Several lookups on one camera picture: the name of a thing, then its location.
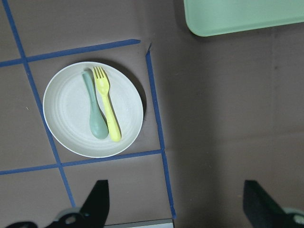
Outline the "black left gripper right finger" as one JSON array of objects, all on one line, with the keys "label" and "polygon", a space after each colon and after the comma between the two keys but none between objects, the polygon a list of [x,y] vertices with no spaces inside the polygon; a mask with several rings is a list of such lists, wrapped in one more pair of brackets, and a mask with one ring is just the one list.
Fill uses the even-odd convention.
[{"label": "black left gripper right finger", "polygon": [[243,211],[254,228],[302,228],[304,212],[283,209],[255,180],[246,180]]}]

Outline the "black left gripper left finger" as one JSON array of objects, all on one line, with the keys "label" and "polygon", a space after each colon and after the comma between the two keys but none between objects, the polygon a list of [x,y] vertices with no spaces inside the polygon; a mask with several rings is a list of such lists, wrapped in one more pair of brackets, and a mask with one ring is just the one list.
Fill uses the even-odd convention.
[{"label": "black left gripper left finger", "polygon": [[48,228],[103,228],[110,209],[107,180],[98,180],[78,212],[55,219]]}]

